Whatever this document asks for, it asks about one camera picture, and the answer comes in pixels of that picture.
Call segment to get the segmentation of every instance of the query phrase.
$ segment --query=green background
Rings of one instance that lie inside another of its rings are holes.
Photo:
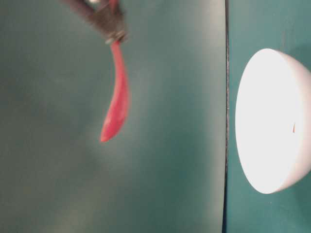
[[[311,174],[279,193],[258,193],[243,174],[234,128],[238,85],[246,63],[256,51],[280,50],[311,69],[310,12],[309,0],[229,1],[228,233],[311,232]]]
[[[224,0],[122,2],[132,106],[106,144],[104,40],[60,1],[0,2],[0,232],[221,232]]]

